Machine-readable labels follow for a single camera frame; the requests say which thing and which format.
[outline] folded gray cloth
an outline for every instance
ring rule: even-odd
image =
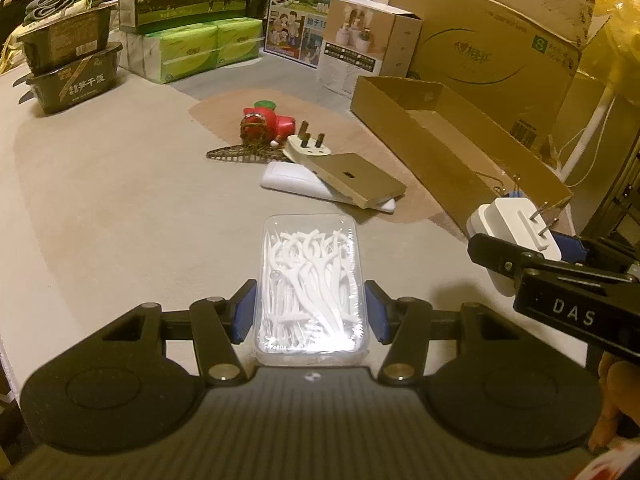
[[[24,25],[48,18],[62,9],[71,7],[80,0],[33,0],[25,9]]]

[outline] black bag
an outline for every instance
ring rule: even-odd
[[[0,0],[0,50],[15,27],[24,20],[24,9],[33,0],[11,0],[5,4],[5,0]]]

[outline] black robotic base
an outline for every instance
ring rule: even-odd
[[[367,368],[258,368],[229,341],[248,329],[255,282],[189,311],[131,310],[37,370],[22,391],[41,445],[6,475],[53,479],[566,480],[592,457],[593,376],[490,309],[433,310],[367,282]],[[164,357],[193,340],[200,376]],[[459,356],[424,378],[430,340]]]

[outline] green tissue package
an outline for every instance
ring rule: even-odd
[[[258,57],[262,21],[232,18],[193,23],[150,34],[119,31],[120,66],[155,83]]]

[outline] green lid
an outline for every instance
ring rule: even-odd
[[[273,101],[256,101],[254,103],[254,107],[258,108],[270,108],[271,110],[275,110],[276,109],[276,103],[274,103]]]

